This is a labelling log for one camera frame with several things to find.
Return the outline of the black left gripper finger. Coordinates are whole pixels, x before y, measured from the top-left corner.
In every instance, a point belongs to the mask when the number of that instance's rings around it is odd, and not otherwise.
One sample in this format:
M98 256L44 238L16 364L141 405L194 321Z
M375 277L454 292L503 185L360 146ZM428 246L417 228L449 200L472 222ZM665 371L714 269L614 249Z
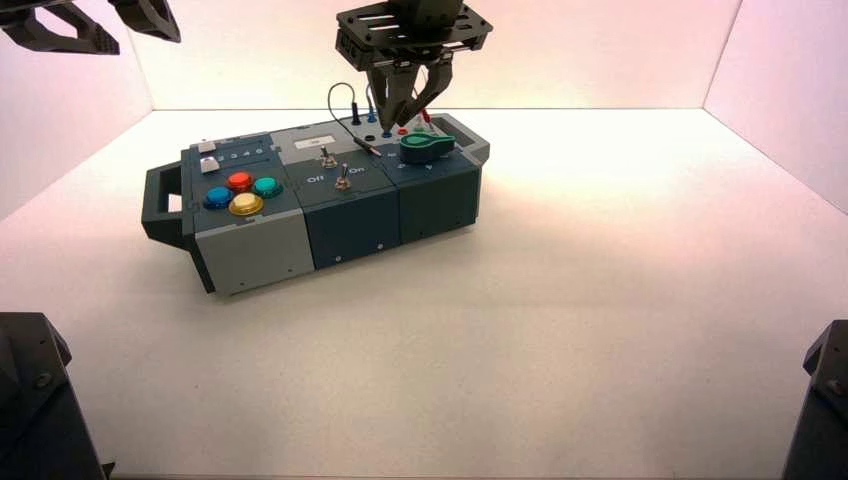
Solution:
M39 10L69 25L74 35L49 29L38 19ZM120 54L118 41L73 2L2 2L1 30L17 45L35 52Z
M165 41L180 43L181 32L165 0L109 0L131 30Z

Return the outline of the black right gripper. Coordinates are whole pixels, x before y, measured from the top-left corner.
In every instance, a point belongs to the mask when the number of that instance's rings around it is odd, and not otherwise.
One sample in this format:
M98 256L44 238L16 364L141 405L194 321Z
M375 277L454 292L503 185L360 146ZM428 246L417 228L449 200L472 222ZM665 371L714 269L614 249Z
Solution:
M405 126L453 77L453 56L482 48L493 25L464 1L380 1L336 15L335 48L367 71L380 126ZM422 65L427 81L413 96Z

